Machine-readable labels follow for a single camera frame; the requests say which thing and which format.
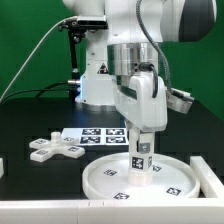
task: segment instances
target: black cable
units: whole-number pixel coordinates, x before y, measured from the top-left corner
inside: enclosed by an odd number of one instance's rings
[[[157,97],[157,94],[158,94],[158,85],[159,85],[159,82],[158,82],[158,73],[154,67],[154,65],[150,65],[149,68],[151,69],[151,71],[153,72],[153,77],[154,77],[154,91],[153,91],[153,94],[152,94],[152,97],[153,98],[156,98]]]
[[[23,91],[19,91],[19,92],[15,92],[12,93],[8,96],[6,96],[0,103],[3,104],[6,100],[8,100],[9,98],[11,98],[12,96],[18,95],[18,94],[22,94],[22,93],[30,93],[30,92],[40,92],[40,91],[44,91],[44,92],[56,92],[56,91],[72,91],[72,89],[32,89],[32,90],[23,90]]]
[[[68,84],[68,82],[57,82],[57,83],[54,83],[54,84],[51,84],[47,87],[45,87],[42,91],[40,91],[36,96],[35,98],[39,98],[46,90],[48,89],[52,89],[54,87],[57,87],[57,86],[61,86],[61,85],[66,85]]]
[[[178,91],[175,91],[172,89],[172,86],[171,86],[171,78],[170,78],[170,68],[169,68],[169,63],[168,63],[168,60],[165,56],[165,54],[163,53],[163,51],[161,50],[161,48],[155,43],[155,41],[152,39],[152,37],[150,36],[149,32],[147,31],[145,25],[144,25],[144,22],[142,20],[142,17],[141,17],[141,3],[142,3],[142,0],[138,0],[137,1],[137,4],[136,4],[136,16],[137,16],[137,20],[138,20],[138,23],[139,23],[139,26],[142,30],[142,32],[144,33],[144,35],[146,36],[146,38],[148,39],[148,41],[151,43],[151,45],[154,47],[154,49],[158,52],[158,55],[160,56],[160,58],[162,59],[162,62],[163,62],[163,66],[164,66],[164,69],[165,69],[165,75],[166,75],[166,84],[167,84],[167,90],[174,96],[184,100],[184,101],[189,101],[189,102],[193,102],[194,99],[192,97],[188,97],[188,96],[185,96],[184,94],[178,92]]]
[[[154,67],[153,64],[148,63],[148,62],[143,62],[139,65],[139,70],[143,71],[143,72],[152,72],[153,73],[153,94],[152,97],[156,98],[157,94],[158,94],[158,85],[159,85],[159,81],[158,81],[158,73]]]

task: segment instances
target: table surface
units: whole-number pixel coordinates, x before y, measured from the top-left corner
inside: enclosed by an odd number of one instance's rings
[[[79,159],[55,155],[43,163],[30,160],[29,143],[50,139],[63,128],[124,127],[117,112],[91,112],[75,108],[68,99],[14,99],[0,106],[0,200],[86,199],[82,172],[93,160],[124,152],[128,146],[85,146]],[[202,156],[224,182],[224,122],[199,102],[187,115],[168,110],[165,131],[156,133],[155,152],[189,164]]]

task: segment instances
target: green backdrop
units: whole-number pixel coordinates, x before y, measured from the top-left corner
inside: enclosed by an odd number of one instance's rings
[[[217,0],[217,5],[216,25],[203,40],[197,43],[163,43],[162,48],[170,63],[173,87],[190,91],[193,97],[224,120],[224,1]],[[0,94],[42,36],[56,22],[71,15],[61,0],[0,1]],[[82,49],[79,50],[81,72],[85,69]],[[67,33],[55,30],[10,93],[44,88],[67,80],[70,72]],[[56,95],[67,96],[65,93],[45,94]]]

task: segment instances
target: white round tray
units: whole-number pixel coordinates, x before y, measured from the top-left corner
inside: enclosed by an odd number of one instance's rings
[[[128,181],[129,154],[102,157],[83,172],[83,190],[89,199],[147,200],[198,197],[200,184],[190,166],[168,156],[153,155],[153,179],[146,187]]]

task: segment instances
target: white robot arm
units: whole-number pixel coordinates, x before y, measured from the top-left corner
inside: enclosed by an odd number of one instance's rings
[[[144,0],[138,15],[144,24],[136,17],[136,3],[141,0],[63,2],[75,14],[106,15],[109,31],[107,41],[102,42],[101,53],[108,55],[115,106],[126,118],[130,130],[129,182],[138,186],[148,185],[151,181],[154,133],[164,130],[167,124],[166,87],[156,72],[158,56],[165,59],[156,43],[200,40],[214,25],[216,2]],[[169,76],[166,81],[168,90],[172,92]],[[133,165],[136,158],[142,161],[141,169]]]

